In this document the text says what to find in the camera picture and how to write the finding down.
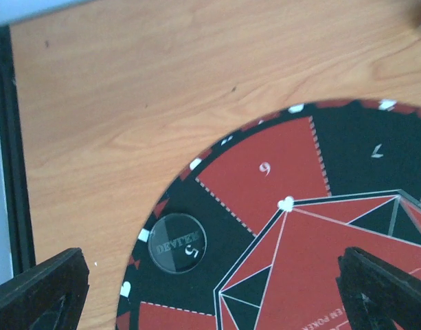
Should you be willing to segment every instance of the wooden table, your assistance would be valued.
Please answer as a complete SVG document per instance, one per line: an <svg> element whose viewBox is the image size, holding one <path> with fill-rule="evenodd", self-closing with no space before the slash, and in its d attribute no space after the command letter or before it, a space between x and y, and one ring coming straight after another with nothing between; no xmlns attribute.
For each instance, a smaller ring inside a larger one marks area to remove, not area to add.
<svg viewBox="0 0 421 330"><path fill-rule="evenodd" d="M114 329L142 223L242 123L324 98L421 106L417 0L99 0L11 26L38 262L81 247Z"/></svg>

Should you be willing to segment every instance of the red triangle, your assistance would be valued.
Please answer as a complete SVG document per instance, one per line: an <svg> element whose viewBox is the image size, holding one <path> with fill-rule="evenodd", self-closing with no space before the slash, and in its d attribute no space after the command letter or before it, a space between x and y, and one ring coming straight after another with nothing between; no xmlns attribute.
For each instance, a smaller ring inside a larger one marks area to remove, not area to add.
<svg viewBox="0 0 421 330"><path fill-rule="evenodd" d="M271 265L273 261L274 251L279 239L280 230L284 221L284 215L275 222L273 227L262 237L255 249L250 253L244 263L236 270L235 274L230 278L223 290L228 289L239 281L244 280L265 267Z"/></svg>
<svg viewBox="0 0 421 330"><path fill-rule="evenodd" d="M166 204L168 203L169 199L165 199L164 201L160 201L155 207L154 207L154 215L156 216L156 218L160 217L161 212L163 211L164 207L166 206Z"/></svg>
<svg viewBox="0 0 421 330"><path fill-rule="evenodd" d="M115 325L117 325L119 330L129 330L129 322L130 311L127 311L125 314L122 314L115 319Z"/></svg>
<svg viewBox="0 0 421 330"><path fill-rule="evenodd" d="M223 329L224 330L238 330L236 327L233 318L231 318L229 310L225 304L224 299L219 298L219 303L221 305L221 315L223 317Z"/></svg>
<svg viewBox="0 0 421 330"><path fill-rule="evenodd" d="M350 201L331 201L296 207L299 210L311 212L315 215L348 223L393 198L394 196L387 196Z"/></svg>
<svg viewBox="0 0 421 330"><path fill-rule="evenodd" d="M134 262L135 262L134 257L133 257L133 255L131 255L131 256L129 257L128 266L133 265L133 264L134 264Z"/></svg>
<svg viewBox="0 0 421 330"><path fill-rule="evenodd" d="M421 227L421 211L412 203L406 201L403 198L401 199L401 204L404 209L413 217L412 220L415 221L415 224L419 224Z"/></svg>

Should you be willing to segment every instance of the red and black felt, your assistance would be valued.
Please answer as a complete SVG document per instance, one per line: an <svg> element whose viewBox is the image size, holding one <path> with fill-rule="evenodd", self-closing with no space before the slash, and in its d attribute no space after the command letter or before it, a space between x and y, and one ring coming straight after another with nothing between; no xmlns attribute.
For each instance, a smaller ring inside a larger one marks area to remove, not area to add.
<svg viewBox="0 0 421 330"><path fill-rule="evenodd" d="M181 274L154 264L144 235L172 213L194 217L207 237ZM203 151L137 239L116 329L350 330L335 282L349 246L421 279L420 108L298 104Z"/></svg>

